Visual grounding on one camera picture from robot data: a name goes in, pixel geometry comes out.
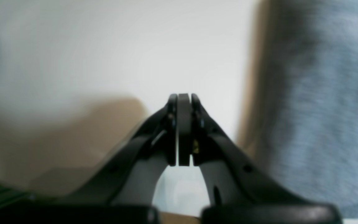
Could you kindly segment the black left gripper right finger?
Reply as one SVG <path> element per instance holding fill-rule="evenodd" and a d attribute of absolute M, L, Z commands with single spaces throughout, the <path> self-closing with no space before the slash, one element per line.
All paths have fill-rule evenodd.
<path fill-rule="evenodd" d="M 202 224 L 341 224 L 333 205 L 306 200 L 264 174 L 197 95 L 178 95 L 178 163 L 200 168 L 210 206 Z"/>

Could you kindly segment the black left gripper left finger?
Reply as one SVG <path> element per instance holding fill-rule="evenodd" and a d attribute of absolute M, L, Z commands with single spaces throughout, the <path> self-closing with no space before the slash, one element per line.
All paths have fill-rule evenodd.
<path fill-rule="evenodd" d="M 157 182 L 176 156 L 178 95 L 150 116 L 84 185 L 47 203 L 19 201 L 0 209 L 0 224 L 159 224 Z"/>

